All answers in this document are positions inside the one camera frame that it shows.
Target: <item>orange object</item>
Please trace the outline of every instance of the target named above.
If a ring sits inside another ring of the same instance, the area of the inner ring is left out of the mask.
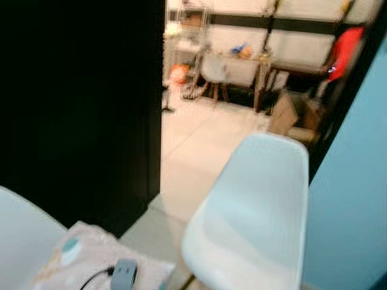
[[[175,83],[186,83],[188,70],[188,65],[174,65],[171,69],[171,80]]]
[[[242,59],[249,59],[252,56],[252,47],[250,45],[244,47],[238,56]]]

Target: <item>white chair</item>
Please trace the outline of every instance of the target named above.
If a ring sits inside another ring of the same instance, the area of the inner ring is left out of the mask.
[[[28,289],[67,229],[37,206],[0,186],[1,289]]]
[[[209,97],[211,97],[213,92],[213,100],[216,104],[219,99],[220,84],[223,92],[223,99],[227,102],[229,101],[226,89],[226,66],[223,64],[219,55],[214,53],[205,54],[201,64],[200,74],[206,80],[206,84],[201,91],[202,93],[208,88],[208,85],[211,84]]]
[[[308,208],[308,153],[291,139],[247,137],[191,219],[181,250],[212,290],[297,290]]]

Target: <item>gray plug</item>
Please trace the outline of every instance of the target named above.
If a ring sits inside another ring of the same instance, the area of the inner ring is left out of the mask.
[[[137,275],[135,260],[120,259],[111,277],[111,290],[131,290]]]

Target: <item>black stripe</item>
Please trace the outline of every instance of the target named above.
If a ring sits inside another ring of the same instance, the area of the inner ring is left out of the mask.
[[[173,21],[175,18],[176,10],[171,10],[170,20]],[[213,14],[211,17],[211,24],[267,29],[268,17],[235,14]],[[273,24],[273,29],[333,35],[335,24],[335,21],[276,17]],[[355,27],[359,25],[362,24],[345,23],[343,24],[343,27],[347,29],[349,27]]]

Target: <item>tiled floor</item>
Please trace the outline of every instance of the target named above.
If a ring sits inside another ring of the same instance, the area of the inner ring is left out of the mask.
[[[168,290],[189,277],[180,254],[186,224],[208,195],[237,145],[254,132],[267,130],[270,118],[252,109],[212,100],[182,100],[171,95],[173,114],[163,114],[161,193],[121,242],[151,257],[177,264]],[[189,290],[207,289],[195,281]]]

